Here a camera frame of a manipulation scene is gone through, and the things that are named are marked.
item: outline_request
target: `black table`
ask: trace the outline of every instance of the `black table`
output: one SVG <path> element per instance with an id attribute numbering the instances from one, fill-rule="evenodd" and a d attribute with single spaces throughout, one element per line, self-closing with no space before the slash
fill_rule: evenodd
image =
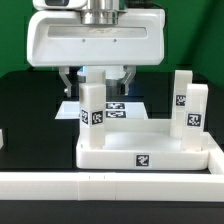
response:
<path id="1" fill-rule="evenodd" d="M 137 74 L 128 97 L 110 95 L 108 100 L 143 101 L 150 118 L 170 118 L 173 77 L 171 73 Z M 209 86 L 205 130 L 223 148 L 224 91 L 200 75 L 194 75 L 194 82 Z M 0 79 L 0 128 L 5 141 L 1 172 L 81 172 L 74 150 L 78 121 L 54 119 L 62 101 L 78 100 L 78 96 L 68 99 L 64 88 L 57 72 L 18 71 Z M 224 203 L 0 201 L 0 220 L 4 224 L 218 224 L 224 222 Z"/>

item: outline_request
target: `white platform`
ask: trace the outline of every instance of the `white platform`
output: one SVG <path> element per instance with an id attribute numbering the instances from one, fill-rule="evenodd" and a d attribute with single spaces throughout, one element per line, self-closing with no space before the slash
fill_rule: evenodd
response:
<path id="1" fill-rule="evenodd" d="M 78 142 L 79 168 L 202 170 L 207 168 L 209 150 L 214 147 L 209 133 L 203 133 L 201 151 L 182 150 L 181 140 L 170 137 L 170 120 L 166 119 L 107 119 L 106 128 L 102 149 L 83 149 Z M 146 163 L 139 164 L 139 157 Z"/>
<path id="2" fill-rule="evenodd" d="M 106 109 L 106 112 L 110 112 L 109 118 L 114 118 L 114 112 L 125 112 L 126 118 L 129 119 L 148 119 L 145 106 L 142 102 L 107 102 L 111 106 Z M 123 108 L 118 108 L 117 105 L 123 104 Z M 58 113 L 55 117 L 56 120 L 63 119 L 79 119 L 80 103 L 63 101 Z"/>

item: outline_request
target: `white base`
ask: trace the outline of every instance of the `white base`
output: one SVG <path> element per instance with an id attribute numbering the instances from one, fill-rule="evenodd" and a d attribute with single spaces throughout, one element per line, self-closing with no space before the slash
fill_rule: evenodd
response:
<path id="1" fill-rule="evenodd" d="M 169 135 L 170 120 L 113 119 L 106 122 L 106 145 L 83 149 L 78 141 L 77 166 L 83 169 L 202 170 L 208 166 L 211 136 L 203 133 L 202 150 L 181 150 L 181 140 Z M 149 162 L 137 165 L 138 156 Z"/>

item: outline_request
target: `white block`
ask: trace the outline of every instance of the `white block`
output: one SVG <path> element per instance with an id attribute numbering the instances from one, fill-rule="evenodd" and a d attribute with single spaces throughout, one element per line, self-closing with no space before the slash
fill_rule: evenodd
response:
<path id="1" fill-rule="evenodd" d="M 78 174 L 0 173 L 0 200 L 78 200 Z"/>
<path id="2" fill-rule="evenodd" d="M 3 143 L 3 134 L 2 134 L 2 130 L 0 129 L 0 149 L 3 147 L 4 143 Z"/>
<path id="3" fill-rule="evenodd" d="M 182 149 L 196 151 L 202 149 L 201 135 L 204 129 L 207 97 L 207 85 L 188 84 Z"/>
<path id="4" fill-rule="evenodd" d="M 106 72 L 102 69 L 95 69 L 86 73 L 86 83 L 96 82 L 106 84 Z"/>
<path id="5" fill-rule="evenodd" d="M 88 149 L 105 145 L 106 86 L 80 84 L 80 143 Z"/>
<path id="6" fill-rule="evenodd" d="M 114 201 L 115 182 L 113 175 L 106 173 L 81 174 L 79 181 L 78 200 L 110 200 Z"/>
<path id="7" fill-rule="evenodd" d="M 175 71 L 173 108 L 170 126 L 170 136 L 173 138 L 180 139 L 182 137 L 187 84 L 192 83 L 192 77 L 192 71 Z"/>

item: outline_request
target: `green backdrop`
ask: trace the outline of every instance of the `green backdrop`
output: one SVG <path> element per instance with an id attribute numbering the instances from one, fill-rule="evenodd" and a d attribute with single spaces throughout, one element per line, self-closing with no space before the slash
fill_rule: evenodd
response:
<path id="1" fill-rule="evenodd" d="M 165 58 L 138 71 L 192 69 L 224 88 L 224 0 L 154 0 L 167 9 Z M 0 77 L 26 69 L 26 35 L 32 0 L 1 1 Z"/>

